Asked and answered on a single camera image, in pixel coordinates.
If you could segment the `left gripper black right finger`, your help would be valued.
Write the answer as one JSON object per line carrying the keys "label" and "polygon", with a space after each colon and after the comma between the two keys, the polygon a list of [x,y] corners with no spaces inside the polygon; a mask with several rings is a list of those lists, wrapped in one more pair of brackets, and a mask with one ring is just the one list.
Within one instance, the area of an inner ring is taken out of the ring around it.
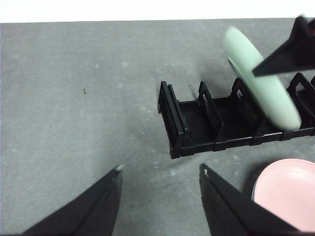
{"label": "left gripper black right finger", "polygon": [[304,236],[239,192],[206,164],[199,167],[201,200],[212,236]]}

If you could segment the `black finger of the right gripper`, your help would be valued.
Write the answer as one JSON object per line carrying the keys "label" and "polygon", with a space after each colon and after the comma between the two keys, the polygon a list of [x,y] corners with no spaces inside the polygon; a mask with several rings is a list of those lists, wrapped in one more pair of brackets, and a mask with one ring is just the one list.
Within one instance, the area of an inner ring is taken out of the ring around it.
{"label": "black finger of the right gripper", "polygon": [[290,36],[279,48],[257,65],[255,76],[274,75],[315,68],[315,20],[298,16]]}

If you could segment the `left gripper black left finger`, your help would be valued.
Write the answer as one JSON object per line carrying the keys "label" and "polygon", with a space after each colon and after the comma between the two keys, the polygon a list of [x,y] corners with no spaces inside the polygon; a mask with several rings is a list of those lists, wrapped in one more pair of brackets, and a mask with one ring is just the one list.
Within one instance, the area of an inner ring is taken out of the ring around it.
{"label": "left gripper black left finger", "polygon": [[24,231],[24,236],[110,236],[119,211],[121,165],[77,198]]}

